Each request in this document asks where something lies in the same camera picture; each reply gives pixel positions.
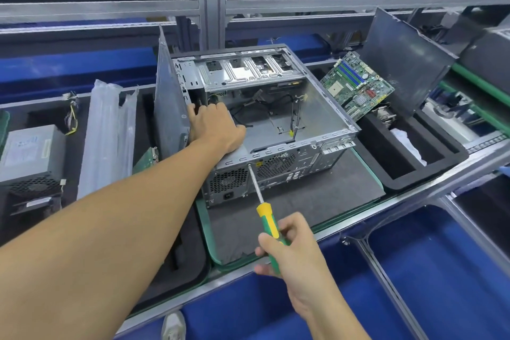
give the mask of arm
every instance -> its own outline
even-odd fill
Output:
[[[187,148],[0,248],[4,339],[111,339],[155,276],[207,175],[243,141],[225,105],[188,108]]]
[[[314,340],[370,340],[329,272],[326,260],[303,215],[296,212],[278,222],[290,246],[262,233],[257,255],[271,253],[278,261],[292,306],[307,322]],[[255,272],[274,276],[271,265]]]

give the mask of yellow wire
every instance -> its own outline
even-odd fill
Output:
[[[71,104],[71,116],[74,119],[74,126],[73,126],[73,128],[71,128],[71,130],[69,132],[67,132],[65,134],[66,136],[69,136],[70,134],[73,134],[74,132],[76,132],[78,130],[78,119],[76,118],[76,115],[74,114],[73,104]]]

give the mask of yellow screwdriver handle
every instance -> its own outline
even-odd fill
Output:
[[[283,235],[281,235],[278,231],[278,226],[276,221],[274,220],[273,210],[271,205],[267,202],[261,203],[257,207],[258,216],[262,219],[262,224],[264,225],[264,231],[275,238],[278,242],[285,246],[289,246],[287,240]],[[271,260],[271,266],[273,266],[273,271],[276,275],[280,274],[280,268],[278,266],[277,260],[274,259],[272,255],[269,255],[269,259]]]

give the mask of power supply fan grille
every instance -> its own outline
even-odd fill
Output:
[[[209,183],[211,193],[219,194],[229,189],[242,186],[248,178],[248,170],[245,168],[235,169],[233,171],[224,172],[216,175]]]
[[[296,156],[293,153],[284,152],[267,159],[260,167],[258,167],[257,175],[260,178],[269,179],[274,176],[288,172]]]
[[[13,183],[9,191],[24,198],[36,198],[44,195],[54,195],[59,191],[60,183],[44,176]]]

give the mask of green circuit board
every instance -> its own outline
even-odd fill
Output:
[[[321,84],[354,121],[366,115],[395,90],[356,52],[348,52],[339,59],[322,78]]]

